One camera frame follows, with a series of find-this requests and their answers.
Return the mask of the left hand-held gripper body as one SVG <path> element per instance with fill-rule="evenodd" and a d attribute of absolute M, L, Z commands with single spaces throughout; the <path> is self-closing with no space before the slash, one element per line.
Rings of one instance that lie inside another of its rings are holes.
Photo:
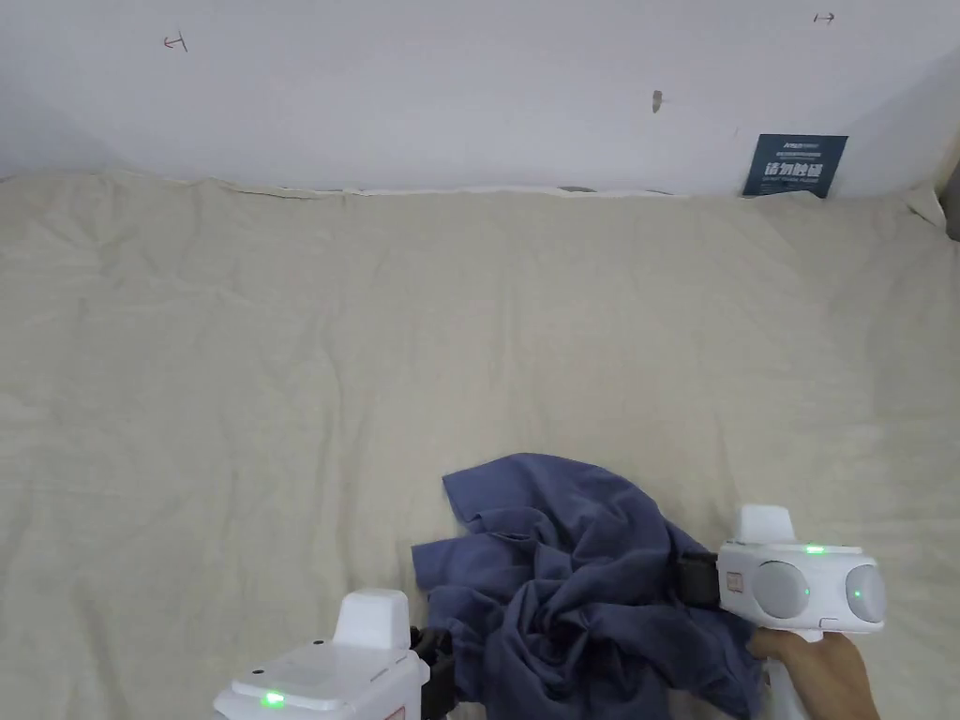
<path fill-rule="evenodd" d="M 347 594 L 334 635 L 241 674 L 213 703 L 216 719 L 445 719 L 455 686 L 430 683 L 399 590 Z"/>

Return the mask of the person's right hand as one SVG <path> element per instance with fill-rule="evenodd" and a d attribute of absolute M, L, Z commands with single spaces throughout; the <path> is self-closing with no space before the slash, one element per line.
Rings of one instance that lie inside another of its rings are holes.
<path fill-rule="evenodd" d="M 810 642 L 787 631 L 759 628 L 749 650 L 786 668 L 811 719 L 879 719 L 863 656 L 847 637 L 827 633 Z"/>

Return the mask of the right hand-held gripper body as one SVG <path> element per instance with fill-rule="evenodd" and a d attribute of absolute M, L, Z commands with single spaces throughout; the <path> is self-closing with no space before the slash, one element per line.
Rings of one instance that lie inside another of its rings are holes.
<path fill-rule="evenodd" d="M 862 548 L 802 542 L 782 506 L 748 504 L 716 552 L 683 550 L 674 562 L 678 599 L 816 643 L 885 626 L 878 562 Z"/>

